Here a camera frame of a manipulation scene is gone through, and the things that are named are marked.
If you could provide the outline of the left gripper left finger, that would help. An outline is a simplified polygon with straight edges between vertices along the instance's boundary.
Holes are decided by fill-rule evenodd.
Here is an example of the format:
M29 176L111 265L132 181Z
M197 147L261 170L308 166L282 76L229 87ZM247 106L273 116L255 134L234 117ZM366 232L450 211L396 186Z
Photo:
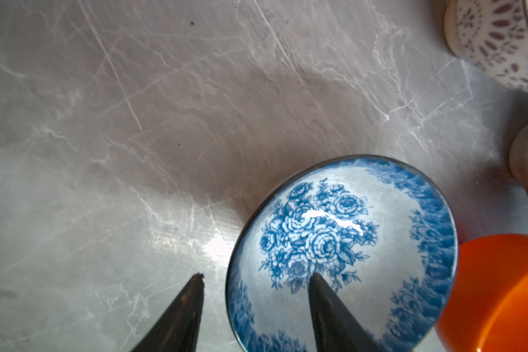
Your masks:
M204 275L190 278L133 352L196 351L204 305Z

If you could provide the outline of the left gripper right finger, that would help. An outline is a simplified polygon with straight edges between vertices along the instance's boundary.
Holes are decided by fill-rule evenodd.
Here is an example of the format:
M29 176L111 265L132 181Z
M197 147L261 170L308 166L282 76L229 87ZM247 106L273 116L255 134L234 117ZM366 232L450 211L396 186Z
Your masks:
M319 352L381 350L319 273L313 274L309 280L308 296Z

